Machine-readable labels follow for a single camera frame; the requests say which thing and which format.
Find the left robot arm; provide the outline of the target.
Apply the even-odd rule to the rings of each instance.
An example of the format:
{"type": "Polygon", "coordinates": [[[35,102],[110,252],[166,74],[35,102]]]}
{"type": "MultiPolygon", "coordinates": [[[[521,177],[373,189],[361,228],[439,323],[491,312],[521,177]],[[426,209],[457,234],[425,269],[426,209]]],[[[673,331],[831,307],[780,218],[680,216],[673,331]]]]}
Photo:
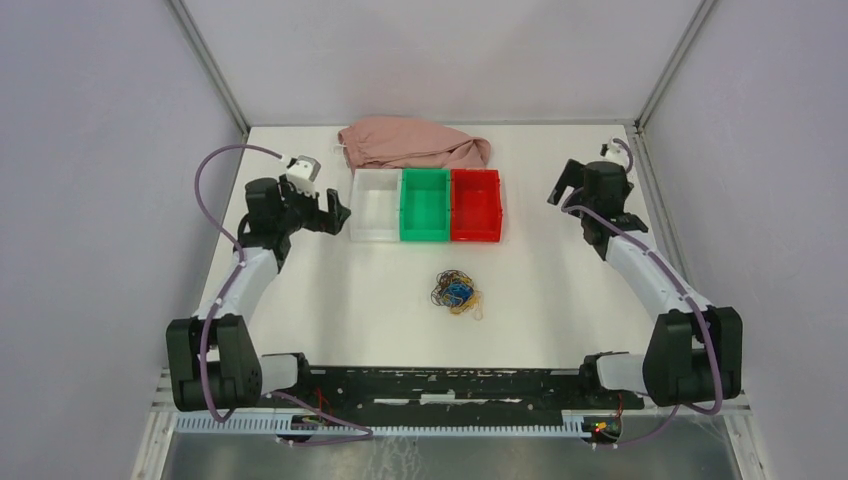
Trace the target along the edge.
{"type": "Polygon", "coordinates": [[[246,213],[235,234],[231,264],[214,297],[165,332],[173,400],[182,412],[207,411],[220,423],[262,394],[262,366],[248,321],[302,230],[339,234],[351,211],[337,190],[302,193],[291,178],[260,178],[245,187],[246,213]]]}

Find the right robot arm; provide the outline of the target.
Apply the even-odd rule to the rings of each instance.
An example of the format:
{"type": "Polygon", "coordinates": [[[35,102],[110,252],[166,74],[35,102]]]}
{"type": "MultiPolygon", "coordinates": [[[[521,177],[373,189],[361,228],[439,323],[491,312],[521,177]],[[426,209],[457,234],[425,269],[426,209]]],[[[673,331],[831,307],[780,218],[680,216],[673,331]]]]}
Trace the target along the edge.
{"type": "Polygon", "coordinates": [[[618,391],[629,391],[658,406],[715,413],[742,391],[741,317],[732,307],[715,306],[671,267],[647,224],[626,211],[632,189],[619,164],[569,160],[548,198],[579,219],[586,243],[627,282],[654,321],[644,353],[586,357],[578,396],[602,408],[618,391]]]}

